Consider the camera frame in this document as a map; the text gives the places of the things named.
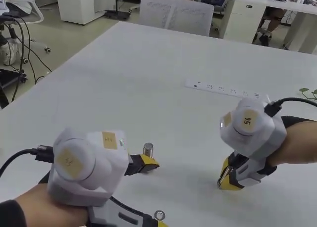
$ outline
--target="human hand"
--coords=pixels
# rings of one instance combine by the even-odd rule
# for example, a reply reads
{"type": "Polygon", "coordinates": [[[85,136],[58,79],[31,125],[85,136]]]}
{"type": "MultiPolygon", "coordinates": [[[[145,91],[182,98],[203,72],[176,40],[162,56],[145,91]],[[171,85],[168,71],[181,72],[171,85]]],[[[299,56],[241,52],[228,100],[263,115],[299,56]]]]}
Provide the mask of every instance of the human hand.
{"type": "Polygon", "coordinates": [[[47,184],[39,184],[16,198],[26,219],[27,227],[80,227],[88,220],[84,207],[54,202],[47,193],[47,184]]]}
{"type": "Polygon", "coordinates": [[[300,122],[290,126],[282,146],[268,157],[268,163],[307,164],[317,162],[317,122],[300,122]]]}

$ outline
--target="power strip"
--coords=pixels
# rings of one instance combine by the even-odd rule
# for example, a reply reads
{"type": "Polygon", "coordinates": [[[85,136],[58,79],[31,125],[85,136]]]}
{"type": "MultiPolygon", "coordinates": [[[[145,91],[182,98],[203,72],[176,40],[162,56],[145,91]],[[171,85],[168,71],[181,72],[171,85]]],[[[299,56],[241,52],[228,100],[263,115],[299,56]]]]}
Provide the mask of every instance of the power strip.
{"type": "Polygon", "coordinates": [[[204,82],[199,82],[199,81],[194,81],[189,79],[186,80],[185,87],[196,89],[196,90],[216,92],[216,93],[225,94],[225,95],[234,96],[234,97],[240,97],[240,98],[250,97],[250,98],[261,99],[263,101],[269,102],[269,98],[267,95],[261,95],[257,92],[239,91],[236,89],[226,88],[224,86],[218,86],[211,83],[204,83],[204,82]]]}

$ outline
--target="beige label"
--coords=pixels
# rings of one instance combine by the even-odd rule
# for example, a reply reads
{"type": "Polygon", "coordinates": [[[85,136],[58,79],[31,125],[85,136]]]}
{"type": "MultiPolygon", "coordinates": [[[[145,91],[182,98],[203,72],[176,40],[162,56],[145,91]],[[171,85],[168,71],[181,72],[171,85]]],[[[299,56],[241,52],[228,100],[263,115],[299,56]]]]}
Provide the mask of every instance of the beige label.
{"type": "Polygon", "coordinates": [[[224,117],[223,117],[223,122],[224,122],[224,127],[227,127],[230,123],[231,123],[231,113],[227,113],[224,117]]]}
{"type": "Polygon", "coordinates": [[[84,165],[76,158],[72,152],[66,148],[57,157],[57,162],[64,168],[64,170],[74,179],[78,178],[80,172],[83,170],[84,165]]]}
{"type": "Polygon", "coordinates": [[[254,125],[256,124],[257,117],[258,113],[256,111],[245,110],[242,117],[241,127],[247,132],[252,132],[254,125]]]}
{"type": "Polygon", "coordinates": [[[104,148],[117,149],[117,142],[115,139],[115,133],[103,132],[104,148]]]}

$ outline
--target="gray floor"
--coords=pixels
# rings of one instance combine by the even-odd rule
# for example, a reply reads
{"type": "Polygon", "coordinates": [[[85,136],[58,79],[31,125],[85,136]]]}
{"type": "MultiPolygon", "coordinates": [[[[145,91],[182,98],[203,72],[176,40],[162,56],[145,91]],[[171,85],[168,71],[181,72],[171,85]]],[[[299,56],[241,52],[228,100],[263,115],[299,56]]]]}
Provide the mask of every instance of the gray floor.
{"type": "MultiPolygon", "coordinates": [[[[121,10],[128,9],[131,4],[120,3],[121,10]]],[[[52,69],[58,68],[66,60],[84,48],[87,44],[108,30],[117,21],[100,18],[86,26],[81,26],[72,23],[65,23],[60,20],[57,5],[51,5],[42,10],[44,15],[44,22],[41,24],[29,25],[31,38],[44,42],[52,49],[50,54],[46,54],[42,48],[34,47],[33,50],[39,57],[52,69]]],[[[138,11],[136,10],[128,22],[136,23],[138,20],[138,11]]],[[[220,25],[221,19],[214,19],[214,25],[220,25]]],[[[287,33],[288,27],[280,26],[274,31],[273,38],[270,45],[275,48],[281,48],[282,41],[287,33]]],[[[218,32],[211,31],[212,37],[218,37],[218,32]]],[[[31,54],[30,60],[33,64],[36,77],[44,76],[48,70],[38,61],[38,59],[31,54]]],[[[23,94],[32,86],[34,86],[33,73],[30,65],[24,67],[27,74],[28,81],[21,84],[17,96],[23,94]]],[[[6,94],[11,100],[14,91],[14,86],[6,88],[6,94]]]]}

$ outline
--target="plant leaf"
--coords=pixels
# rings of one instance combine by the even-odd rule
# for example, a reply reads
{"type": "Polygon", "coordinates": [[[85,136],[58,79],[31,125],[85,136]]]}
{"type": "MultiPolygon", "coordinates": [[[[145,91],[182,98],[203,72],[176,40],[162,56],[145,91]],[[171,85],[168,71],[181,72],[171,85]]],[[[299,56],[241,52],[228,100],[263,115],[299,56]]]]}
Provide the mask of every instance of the plant leaf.
{"type": "Polygon", "coordinates": [[[309,89],[308,88],[301,88],[299,91],[300,92],[306,92],[306,91],[308,91],[309,89]]]}

